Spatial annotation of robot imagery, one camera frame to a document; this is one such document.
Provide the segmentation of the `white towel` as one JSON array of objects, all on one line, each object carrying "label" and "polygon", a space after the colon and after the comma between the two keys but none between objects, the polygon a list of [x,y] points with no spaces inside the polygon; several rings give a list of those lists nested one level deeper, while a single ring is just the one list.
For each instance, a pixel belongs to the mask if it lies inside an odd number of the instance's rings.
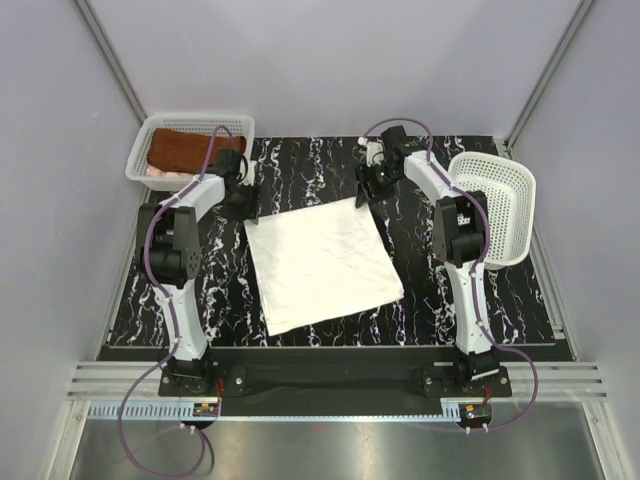
[{"label": "white towel", "polygon": [[353,198],[247,221],[245,232],[270,336],[404,296],[370,207]]}]

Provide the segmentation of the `brown towel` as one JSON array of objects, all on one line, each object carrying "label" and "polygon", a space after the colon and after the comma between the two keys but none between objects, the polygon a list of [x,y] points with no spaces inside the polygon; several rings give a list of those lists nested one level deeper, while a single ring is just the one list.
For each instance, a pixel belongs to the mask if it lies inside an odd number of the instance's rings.
[{"label": "brown towel", "polygon": [[[157,129],[153,133],[147,152],[147,162],[164,171],[198,173],[204,164],[210,140],[211,135],[178,132],[167,128]],[[220,149],[234,149],[244,153],[246,147],[246,136],[230,138],[226,134],[218,135],[208,156],[208,164],[216,162]]]}]

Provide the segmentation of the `pink towel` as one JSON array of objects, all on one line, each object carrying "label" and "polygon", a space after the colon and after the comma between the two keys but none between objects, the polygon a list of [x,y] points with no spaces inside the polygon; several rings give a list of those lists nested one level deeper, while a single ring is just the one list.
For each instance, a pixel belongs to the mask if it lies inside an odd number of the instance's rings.
[{"label": "pink towel", "polygon": [[151,165],[147,166],[146,175],[166,179],[191,179],[193,177],[193,174],[191,173],[164,171]]}]

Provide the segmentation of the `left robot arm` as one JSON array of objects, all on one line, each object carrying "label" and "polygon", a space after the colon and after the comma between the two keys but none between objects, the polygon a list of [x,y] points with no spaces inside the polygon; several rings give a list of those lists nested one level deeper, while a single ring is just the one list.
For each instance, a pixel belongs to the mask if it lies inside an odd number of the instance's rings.
[{"label": "left robot arm", "polygon": [[199,221],[216,206],[226,219],[256,221],[258,200],[255,163],[221,149],[184,188],[139,208],[136,259],[164,317],[169,353],[160,368],[162,381],[173,388],[203,396],[216,382],[195,295],[202,264]]}]

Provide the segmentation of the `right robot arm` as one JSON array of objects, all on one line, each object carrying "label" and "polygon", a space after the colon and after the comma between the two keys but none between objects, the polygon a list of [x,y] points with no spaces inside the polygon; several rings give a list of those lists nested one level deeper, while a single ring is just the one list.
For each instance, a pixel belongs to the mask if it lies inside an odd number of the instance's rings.
[{"label": "right robot arm", "polygon": [[358,145],[365,150],[365,162],[355,169],[358,208],[388,199],[402,179],[434,205],[432,251],[447,271],[456,315],[454,384],[463,395],[476,396],[500,371],[484,296],[486,196],[456,184],[433,156],[432,141],[411,139],[400,125],[386,129],[379,141],[360,137]]}]

